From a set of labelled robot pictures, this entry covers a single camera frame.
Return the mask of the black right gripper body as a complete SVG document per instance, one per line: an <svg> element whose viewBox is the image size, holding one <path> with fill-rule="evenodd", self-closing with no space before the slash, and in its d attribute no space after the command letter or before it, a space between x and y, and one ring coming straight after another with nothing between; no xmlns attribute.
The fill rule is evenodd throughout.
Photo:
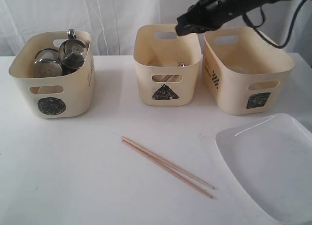
<svg viewBox="0 0 312 225"><path fill-rule="evenodd" d="M186 13L192 31L214 31L258 7L258 0L199 0Z"/></svg>

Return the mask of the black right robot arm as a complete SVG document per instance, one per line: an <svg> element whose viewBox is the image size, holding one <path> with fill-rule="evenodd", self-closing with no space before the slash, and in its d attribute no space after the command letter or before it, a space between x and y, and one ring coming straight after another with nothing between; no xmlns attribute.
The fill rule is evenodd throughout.
<svg viewBox="0 0 312 225"><path fill-rule="evenodd" d="M199 0L177 18L175 31L178 36L215 31L253 9L279 1L286 0Z"/></svg>

